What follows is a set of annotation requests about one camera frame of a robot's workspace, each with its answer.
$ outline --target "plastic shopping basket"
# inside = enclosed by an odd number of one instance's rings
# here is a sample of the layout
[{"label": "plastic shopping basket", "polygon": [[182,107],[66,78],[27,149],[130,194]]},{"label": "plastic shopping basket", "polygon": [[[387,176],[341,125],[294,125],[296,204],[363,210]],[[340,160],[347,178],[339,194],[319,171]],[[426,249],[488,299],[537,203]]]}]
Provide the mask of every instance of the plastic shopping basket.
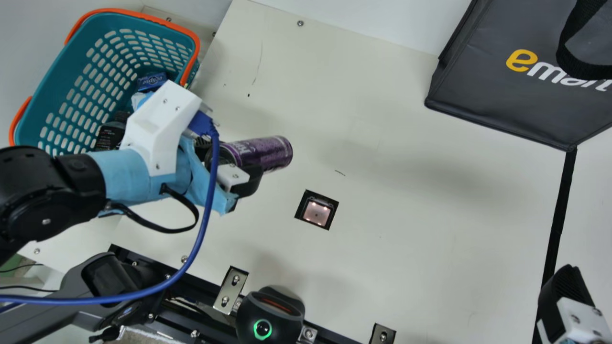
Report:
[{"label": "plastic shopping basket", "polygon": [[33,97],[15,116],[9,143],[52,155],[91,150],[102,124],[128,110],[136,79],[166,72],[187,87],[199,67],[192,31],[149,15],[99,9],[72,28]]}]

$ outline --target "white wall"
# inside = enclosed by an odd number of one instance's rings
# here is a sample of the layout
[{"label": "white wall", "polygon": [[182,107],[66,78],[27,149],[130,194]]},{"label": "white wall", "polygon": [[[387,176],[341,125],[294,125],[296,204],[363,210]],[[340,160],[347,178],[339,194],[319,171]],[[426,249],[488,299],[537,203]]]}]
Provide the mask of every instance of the white wall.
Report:
[{"label": "white wall", "polygon": [[252,0],[325,24],[440,54],[469,0]]}]

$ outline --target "white table surface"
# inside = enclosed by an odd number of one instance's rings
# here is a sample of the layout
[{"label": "white table surface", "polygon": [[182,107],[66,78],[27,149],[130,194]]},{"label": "white table surface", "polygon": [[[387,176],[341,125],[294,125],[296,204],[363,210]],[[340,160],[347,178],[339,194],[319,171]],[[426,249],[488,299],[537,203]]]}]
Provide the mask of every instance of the white table surface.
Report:
[{"label": "white table surface", "polygon": [[[435,56],[298,19],[234,0],[204,60],[193,90],[222,139],[284,135],[294,160],[213,215],[190,273],[245,269],[245,292],[291,288],[359,342],[374,323],[396,343],[530,342],[564,153],[426,109]],[[330,231],[293,218],[305,189],[340,202]],[[122,219],[111,241],[179,267],[195,235]]]}]

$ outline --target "emart logo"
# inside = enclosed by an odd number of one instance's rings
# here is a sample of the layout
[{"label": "emart logo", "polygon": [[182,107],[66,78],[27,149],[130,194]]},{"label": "emart logo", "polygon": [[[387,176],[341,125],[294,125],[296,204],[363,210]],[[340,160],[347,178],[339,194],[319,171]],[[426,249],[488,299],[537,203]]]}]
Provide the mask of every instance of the emart logo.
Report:
[{"label": "emart logo", "polygon": [[553,84],[561,83],[565,86],[580,86],[582,88],[587,88],[599,83],[595,86],[595,89],[601,92],[607,91],[608,87],[612,84],[612,80],[587,81],[568,77],[560,67],[556,67],[546,62],[537,62],[537,60],[538,57],[533,51],[519,49],[513,52],[506,60],[506,66],[515,72],[524,73],[528,71],[527,75],[530,77],[534,77],[539,73],[538,79],[544,81],[552,77],[550,81]]}]

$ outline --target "purple can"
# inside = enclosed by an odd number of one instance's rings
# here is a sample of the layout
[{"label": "purple can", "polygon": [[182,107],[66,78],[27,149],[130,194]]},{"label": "purple can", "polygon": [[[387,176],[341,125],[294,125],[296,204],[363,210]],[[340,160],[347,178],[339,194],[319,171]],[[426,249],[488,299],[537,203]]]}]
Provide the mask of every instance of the purple can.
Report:
[{"label": "purple can", "polygon": [[261,165],[264,173],[285,168],[293,159],[293,147],[282,136],[222,143],[220,147],[222,156],[236,166]]}]

